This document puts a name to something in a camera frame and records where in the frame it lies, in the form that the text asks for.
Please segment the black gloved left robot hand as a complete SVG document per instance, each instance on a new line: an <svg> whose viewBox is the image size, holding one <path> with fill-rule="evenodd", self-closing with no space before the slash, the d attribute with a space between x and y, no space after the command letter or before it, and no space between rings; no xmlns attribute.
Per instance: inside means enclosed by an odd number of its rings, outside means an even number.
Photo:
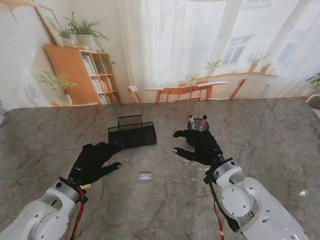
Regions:
<svg viewBox="0 0 320 240"><path fill-rule="evenodd" d="M68 180L76 185L84 186L118 170L122 166L120 162L114 162L107 166L104 166L104 164L123 149L122 145L115 142L84 145L71 168Z"/></svg>

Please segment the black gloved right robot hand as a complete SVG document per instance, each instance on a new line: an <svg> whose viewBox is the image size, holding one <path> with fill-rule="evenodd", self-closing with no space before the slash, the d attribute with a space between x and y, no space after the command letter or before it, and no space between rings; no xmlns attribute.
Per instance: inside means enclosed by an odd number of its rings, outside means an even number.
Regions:
<svg viewBox="0 0 320 240"><path fill-rule="evenodd" d="M221 161L223 151L208 130L178 130L174 133L173 137L185 138L187 144L194 148L194 152L191 152L180 147L175 147L173 152L180 157L206 166L213 166Z"/></svg>

